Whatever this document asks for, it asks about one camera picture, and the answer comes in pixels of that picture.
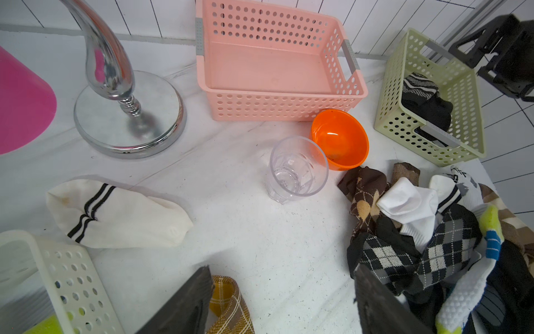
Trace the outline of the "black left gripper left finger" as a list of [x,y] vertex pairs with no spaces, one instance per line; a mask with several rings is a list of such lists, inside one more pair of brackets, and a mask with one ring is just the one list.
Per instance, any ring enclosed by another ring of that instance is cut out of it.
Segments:
[[204,333],[214,281],[208,266],[199,268],[139,333]]

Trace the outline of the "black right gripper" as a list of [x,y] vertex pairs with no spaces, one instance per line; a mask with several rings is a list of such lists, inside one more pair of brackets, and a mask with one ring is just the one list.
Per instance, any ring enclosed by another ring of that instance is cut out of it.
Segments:
[[533,21],[501,15],[449,47],[449,53],[470,68],[487,54],[478,70],[490,85],[508,97],[533,101]]

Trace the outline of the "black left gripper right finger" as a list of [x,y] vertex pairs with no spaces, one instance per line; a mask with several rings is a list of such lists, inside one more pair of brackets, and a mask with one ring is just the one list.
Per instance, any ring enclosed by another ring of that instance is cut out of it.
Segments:
[[363,333],[431,333],[364,265],[354,274],[355,302]]

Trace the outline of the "brown yellow plaid sock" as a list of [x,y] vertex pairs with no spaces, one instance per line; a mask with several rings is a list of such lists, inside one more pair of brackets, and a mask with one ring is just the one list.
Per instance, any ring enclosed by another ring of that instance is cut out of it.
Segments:
[[217,317],[207,333],[254,334],[247,304],[237,282],[228,276],[213,276],[214,292],[209,309]]

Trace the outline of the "white sock with black leaves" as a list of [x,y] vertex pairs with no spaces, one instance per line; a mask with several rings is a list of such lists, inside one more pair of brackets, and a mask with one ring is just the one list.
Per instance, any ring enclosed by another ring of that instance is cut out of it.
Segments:
[[472,210],[484,203],[481,185],[457,166],[452,166],[449,172],[432,176],[429,188],[437,192],[439,214],[445,213],[454,204]]

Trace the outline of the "white blue yellow sock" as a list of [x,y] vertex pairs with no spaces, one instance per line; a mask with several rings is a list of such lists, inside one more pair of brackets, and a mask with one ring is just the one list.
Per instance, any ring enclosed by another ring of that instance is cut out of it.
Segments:
[[25,331],[24,334],[63,334],[63,330],[57,316],[51,315]]

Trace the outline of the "black white striped sock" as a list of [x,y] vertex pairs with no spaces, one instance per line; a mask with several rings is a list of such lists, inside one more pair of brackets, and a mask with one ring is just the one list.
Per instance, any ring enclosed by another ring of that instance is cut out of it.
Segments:
[[420,106],[439,96],[439,88],[426,76],[413,72],[403,80],[402,100]]

